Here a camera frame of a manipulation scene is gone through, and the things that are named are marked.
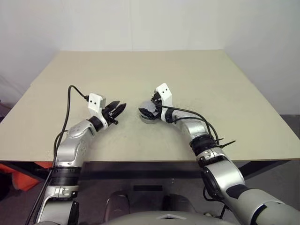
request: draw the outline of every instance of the table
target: table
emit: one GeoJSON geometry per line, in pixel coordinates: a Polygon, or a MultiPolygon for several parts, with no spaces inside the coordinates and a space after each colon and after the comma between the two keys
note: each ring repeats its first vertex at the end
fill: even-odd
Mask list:
{"type": "MultiPolygon", "coordinates": [[[[189,144],[172,125],[142,123],[138,106],[167,83],[173,105],[202,114],[224,138],[233,161],[300,158],[300,141],[222,50],[169,52],[60,52],[0,124],[4,161],[52,161],[64,121],[67,88],[126,102],[119,124],[96,137],[86,161],[191,162],[189,144]]],[[[72,92],[68,126],[89,118],[72,92]]]]}

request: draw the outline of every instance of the orange object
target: orange object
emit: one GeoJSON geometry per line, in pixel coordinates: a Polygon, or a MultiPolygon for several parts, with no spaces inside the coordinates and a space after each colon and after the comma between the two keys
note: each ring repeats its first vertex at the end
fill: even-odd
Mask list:
{"type": "MultiPolygon", "coordinates": [[[[50,162],[36,162],[36,164],[40,165],[43,168],[49,168],[52,166],[52,163],[50,162]]],[[[12,174],[12,182],[14,185],[14,188],[17,190],[22,191],[28,191],[35,185],[37,185],[40,181],[24,174],[21,172],[18,172],[6,165],[0,164],[0,170],[2,170],[5,173],[11,173],[12,174]]]]}

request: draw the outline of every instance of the robotic arm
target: robotic arm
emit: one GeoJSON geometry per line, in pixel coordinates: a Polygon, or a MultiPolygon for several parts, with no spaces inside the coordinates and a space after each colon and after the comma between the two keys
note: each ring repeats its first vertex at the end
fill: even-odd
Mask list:
{"type": "Polygon", "coordinates": [[[139,111],[146,123],[162,120],[180,129],[196,155],[208,194],[223,202],[241,224],[299,224],[300,213],[296,209],[262,190],[246,187],[241,172],[222,150],[232,142],[220,145],[217,133],[205,118],[174,108],[172,94],[165,83],[155,89],[151,101],[144,102],[139,111]]]}
{"type": "Polygon", "coordinates": [[[118,106],[113,101],[105,107],[105,97],[89,94],[88,108],[91,118],[76,124],[67,132],[66,139],[59,145],[50,183],[38,211],[36,223],[76,225],[79,203],[74,200],[78,192],[78,179],[89,146],[101,129],[105,130],[120,115],[126,104],[118,106]]]}

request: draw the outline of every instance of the white backdrop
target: white backdrop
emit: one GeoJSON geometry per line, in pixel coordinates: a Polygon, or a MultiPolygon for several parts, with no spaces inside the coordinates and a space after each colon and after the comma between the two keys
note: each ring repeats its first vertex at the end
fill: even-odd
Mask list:
{"type": "Polygon", "coordinates": [[[0,99],[59,50],[224,49],[280,114],[300,114],[298,0],[0,0],[0,99]]]}

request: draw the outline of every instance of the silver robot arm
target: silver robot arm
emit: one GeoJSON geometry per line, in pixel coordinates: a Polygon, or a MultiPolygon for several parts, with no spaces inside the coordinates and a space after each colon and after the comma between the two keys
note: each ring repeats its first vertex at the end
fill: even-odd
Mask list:
{"type": "Polygon", "coordinates": [[[296,209],[262,190],[246,187],[241,172],[222,150],[227,144],[219,145],[214,140],[201,117],[173,109],[172,94],[165,83],[155,89],[151,101],[144,102],[139,111],[146,123],[162,120],[180,129],[196,155],[208,194],[223,202],[241,224],[299,224],[296,209]]]}
{"type": "Polygon", "coordinates": [[[89,111],[91,118],[76,124],[67,132],[59,145],[50,183],[38,211],[36,223],[52,222],[59,225],[76,225],[79,203],[74,201],[78,192],[78,179],[85,155],[97,132],[114,123],[126,104],[111,102],[105,107],[105,98],[91,93],[89,111]]]}

